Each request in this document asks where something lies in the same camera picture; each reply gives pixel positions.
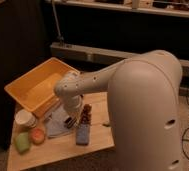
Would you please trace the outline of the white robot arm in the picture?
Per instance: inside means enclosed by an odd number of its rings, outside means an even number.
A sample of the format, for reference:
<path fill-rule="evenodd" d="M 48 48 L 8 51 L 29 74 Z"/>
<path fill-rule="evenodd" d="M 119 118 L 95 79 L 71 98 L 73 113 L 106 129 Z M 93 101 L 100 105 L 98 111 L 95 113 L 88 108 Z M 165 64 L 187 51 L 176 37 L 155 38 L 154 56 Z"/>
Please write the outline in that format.
<path fill-rule="evenodd" d="M 164 50 L 87 74 L 70 73 L 54 92 L 74 115 L 82 94 L 106 92 L 120 171 L 183 171 L 178 123 L 179 60 Z"/>

